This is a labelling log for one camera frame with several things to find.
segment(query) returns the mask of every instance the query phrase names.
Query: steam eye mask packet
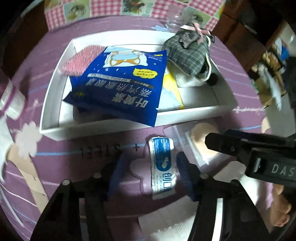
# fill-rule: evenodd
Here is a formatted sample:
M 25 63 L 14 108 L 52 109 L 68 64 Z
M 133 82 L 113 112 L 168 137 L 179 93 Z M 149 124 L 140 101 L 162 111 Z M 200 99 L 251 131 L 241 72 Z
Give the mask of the steam eye mask packet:
M 166 51 L 109 46 L 81 77 L 70 77 L 64 101 L 154 127 L 166 64 Z

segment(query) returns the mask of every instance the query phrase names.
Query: purple stripe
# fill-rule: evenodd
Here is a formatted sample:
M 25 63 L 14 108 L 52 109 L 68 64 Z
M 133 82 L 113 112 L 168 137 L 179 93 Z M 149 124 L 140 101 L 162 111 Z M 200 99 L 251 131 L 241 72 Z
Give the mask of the purple stripe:
M 12 86 L 11 93 L 10 93 L 10 96 L 8 97 L 8 100 L 6 102 L 6 105 L 4 106 L 4 108 L 2 110 L 3 112 L 5 112 L 8 109 L 8 107 L 10 106 L 10 104 L 11 104 L 11 102 L 12 102 L 14 96 L 15 96 L 16 90 L 17 90 L 17 88 L 13 85 Z

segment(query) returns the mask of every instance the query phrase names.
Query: pink checkered fabric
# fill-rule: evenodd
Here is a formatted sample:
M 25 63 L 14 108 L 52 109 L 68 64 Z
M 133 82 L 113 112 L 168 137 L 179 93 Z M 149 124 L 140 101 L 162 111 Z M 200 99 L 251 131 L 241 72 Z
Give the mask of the pink checkered fabric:
M 64 16 L 63 6 L 57 6 L 45 13 L 45 19 L 49 30 L 65 25 L 66 19 Z
M 219 19 L 212 17 L 204 26 L 206 30 L 213 31 L 217 23 L 219 22 Z
M 189 3 L 190 7 L 198 9 L 210 16 L 214 16 L 224 0 L 193 0 Z
M 91 16 L 119 15 L 121 0 L 92 0 Z
M 186 8 L 187 4 L 179 2 L 179 1 L 174 1 L 174 0 L 157 0 L 154 4 L 151 17 L 153 18 L 161 18 L 161 19 L 166 19 L 167 18 L 167 13 L 168 13 L 168 8 L 170 4 L 176 4 L 179 6 L 183 6 Z

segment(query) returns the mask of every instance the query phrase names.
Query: plaid fabric bag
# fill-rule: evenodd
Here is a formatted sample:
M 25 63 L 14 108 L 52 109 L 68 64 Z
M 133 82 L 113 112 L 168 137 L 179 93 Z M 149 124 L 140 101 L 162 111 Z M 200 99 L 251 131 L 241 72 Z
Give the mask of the plaid fabric bag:
M 207 81 L 211 75 L 211 63 L 209 55 L 210 38 L 203 35 L 202 42 L 192 42 L 187 49 L 180 42 L 183 35 L 189 30 L 179 31 L 175 36 L 163 44 L 163 50 L 167 56 L 182 72 L 199 81 Z

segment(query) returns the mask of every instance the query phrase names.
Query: purple tablecloth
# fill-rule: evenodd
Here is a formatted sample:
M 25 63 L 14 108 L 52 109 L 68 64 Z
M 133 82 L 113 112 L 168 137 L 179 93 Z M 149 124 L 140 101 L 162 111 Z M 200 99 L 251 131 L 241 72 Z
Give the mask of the purple tablecloth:
M 7 120 L 13 139 L 15 133 L 22 129 L 25 123 L 34 121 L 39 126 L 42 104 L 50 78 L 71 39 L 110 30 L 153 30 L 152 26 L 163 26 L 163 24 L 160 20 L 151 18 L 112 16 L 84 20 L 47 33 L 12 79 L 27 97 L 27 104 L 21 117 L 16 121 Z M 265 112 L 246 72 L 218 38 L 216 43 L 212 44 L 210 54 L 238 102 L 238 107 L 223 117 L 224 127 L 260 133 Z M 160 126 L 60 142 L 43 136 L 38 142 L 37 154 L 31 157 L 31 160 L 50 198 L 64 179 L 79 181 L 100 172 L 101 167 L 108 161 L 108 156 L 114 153 L 115 143 L 119 143 L 125 149 L 131 160 L 143 158 L 147 154 L 147 149 L 144 150 L 146 141 L 151 136 L 163 135 L 164 128 L 165 126 Z M 86 155 L 88 147 L 97 146 L 102 148 L 102 156 L 100 153 Z M 40 212 L 34 205 L 34 199 L 23 176 L 13 163 L 8 162 L 3 175 L 5 184 L 1 184 L 1 187 L 25 227 L 18 224 L 4 201 L 1 202 L 1 206 L 19 235 L 28 240 L 40 217 Z M 143 238 L 137 217 L 180 198 L 183 195 L 182 186 L 178 184 L 176 190 L 177 193 L 171 197 L 153 201 L 151 196 L 141 195 L 140 179 L 127 173 L 119 186 L 119 192 L 105 205 L 114 239 Z

